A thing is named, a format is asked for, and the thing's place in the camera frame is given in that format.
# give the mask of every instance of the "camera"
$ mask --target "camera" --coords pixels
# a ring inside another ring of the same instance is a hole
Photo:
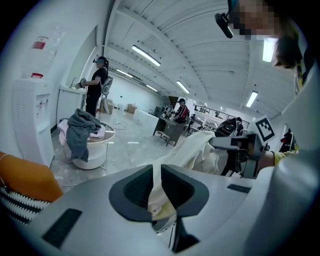
[[[218,24],[220,29],[223,31],[227,38],[232,38],[234,35],[228,25],[228,18],[225,13],[217,13],[215,16],[215,22]]]

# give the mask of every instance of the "faucet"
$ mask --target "faucet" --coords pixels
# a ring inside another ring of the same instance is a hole
[[[69,88],[72,88],[72,87],[74,86],[74,81],[77,81],[77,78],[76,78],[76,77],[74,77],[74,78],[72,79],[72,82],[71,82]]]

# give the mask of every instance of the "pink cloth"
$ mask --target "pink cloth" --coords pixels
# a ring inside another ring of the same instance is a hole
[[[68,126],[67,119],[62,120],[62,122],[60,122],[58,125],[58,129],[60,130],[59,141],[62,146],[64,146],[67,142],[68,128],[69,128],[69,126]],[[90,138],[98,138],[98,139],[101,138],[102,139],[105,136],[105,130],[106,130],[105,127],[103,125],[101,125],[101,128],[98,130],[97,134],[90,133],[88,140],[90,140]]]

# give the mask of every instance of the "black and white striped cloth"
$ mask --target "black and white striped cloth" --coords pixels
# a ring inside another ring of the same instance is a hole
[[[12,219],[25,225],[50,204],[50,202],[30,198],[20,193],[7,192],[4,187],[0,187],[0,202]]]

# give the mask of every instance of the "concrete floor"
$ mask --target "concrete floor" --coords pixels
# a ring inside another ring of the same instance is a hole
[[[133,120],[133,114],[114,109],[112,115],[97,113],[96,117],[98,119],[99,114],[101,122],[116,129],[115,136],[111,140],[114,144],[110,144],[108,147],[106,171],[101,167],[92,170],[83,170],[76,167],[70,162],[70,151],[66,151],[67,159],[65,157],[63,146],[59,142],[59,131],[56,130],[52,134],[55,156],[50,169],[64,192],[69,191],[79,183],[156,160],[165,156],[174,148],[173,141],[166,146],[166,140],[163,137],[145,135],[144,127]],[[124,127],[117,122],[125,125],[126,130],[123,130]]]

